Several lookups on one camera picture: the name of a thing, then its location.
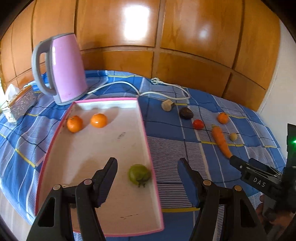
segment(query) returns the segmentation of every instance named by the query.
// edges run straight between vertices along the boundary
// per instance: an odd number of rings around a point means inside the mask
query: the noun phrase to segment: power cord
[[[154,84],[154,85],[164,84],[164,85],[169,85],[169,86],[176,87],[176,88],[182,90],[187,95],[187,97],[174,98],[174,97],[170,97],[168,95],[165,95],[165,94],[162,94],[162,93],[159,93],[159,92],[154,92],[154,91],[147,91],[147,92],[140,93],[139,90],[136,87],[134,87],[132,84],[130,84],[128,82],[125,82],[125,81],[111,82],[111,83],[102,85],[102,86],[100,86],[100,87],[98,87],[98,88],[96,88],[96,89],[94,89],[92,91],[87,92],[87,94],[91,94],[93,92],[96,92],[97,90],[99,90],[101,88],[104,88],[106,86],[113,85],[113,84],[119,84],[119,83],[121,83],[121,84],[127,84],[127,85],[131,86],[136,91],[136,93],[137,93],[138,96],[143,96],[143,95],[148,95],[148,94],[156,94],[156,95],[160,95],[160,96],[163,96],[163,97],[165,97],[167,99],[171,99],[171,100],[187,100],[187,99],[190,99],[191,98],[190,94],[185,89],[183,89],[181,86],[165,83],[165,82],[161,81],[159,78],[152,78],[151,79],[151,83]]]

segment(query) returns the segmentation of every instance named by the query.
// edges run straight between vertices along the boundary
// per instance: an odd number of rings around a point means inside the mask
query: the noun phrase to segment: carrot
[[[228,159],[232,157],[232,153],[230,152],[228,145],[226,143],[224,134],[220,127],[212,125],[212,135],[214,140],[216,141],[218,147],[225,157]]]

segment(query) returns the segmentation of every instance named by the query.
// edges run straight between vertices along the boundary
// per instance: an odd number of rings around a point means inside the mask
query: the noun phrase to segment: pink electric kettle
[[[48,88],[42,80],[39,59],[46,53]],[[51,95],[58,105],[67,105],[87,92],[84,67],[74,33],[59,34],[40,42],[32,54],[32,72],[40,91]]]

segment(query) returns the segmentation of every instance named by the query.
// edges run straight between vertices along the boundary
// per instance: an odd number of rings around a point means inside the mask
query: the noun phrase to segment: red tomato
[[[205,127],[205,124],[201,120],[195,120],[193,122],[193,128],[194,129],[201,130],[204,127]]]

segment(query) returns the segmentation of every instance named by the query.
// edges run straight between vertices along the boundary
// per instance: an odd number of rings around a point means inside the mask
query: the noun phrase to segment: human hand
[[[268,220],[264,218],[262,215],[264,195],[260,197],[260,201],[262,203],[260,203],[257,206],[255,211],[259,218],[259,221],[263,225],[265,222],[268,222]],[[272,225],[280,225],[283,229],[286,229],[289,226],[290,222],[292,221],[293,217],[294,217],[293,213],[287,212],[287,211],[281,211],[276,214],[276,219],[273,222],[269,221],[269,223],[271,223]]]

